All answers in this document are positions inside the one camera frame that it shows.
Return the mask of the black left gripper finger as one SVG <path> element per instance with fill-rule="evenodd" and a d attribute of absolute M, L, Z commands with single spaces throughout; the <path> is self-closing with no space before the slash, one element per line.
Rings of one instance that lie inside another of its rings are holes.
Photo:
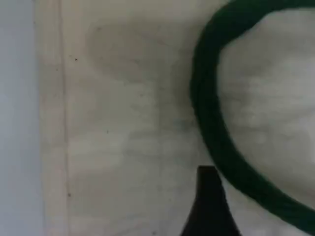
<path fill-rule="evenodd" d="M 240 236 L 220 176 L 213 166 L 197 169 L 196 195 L 183 236 Z"/>

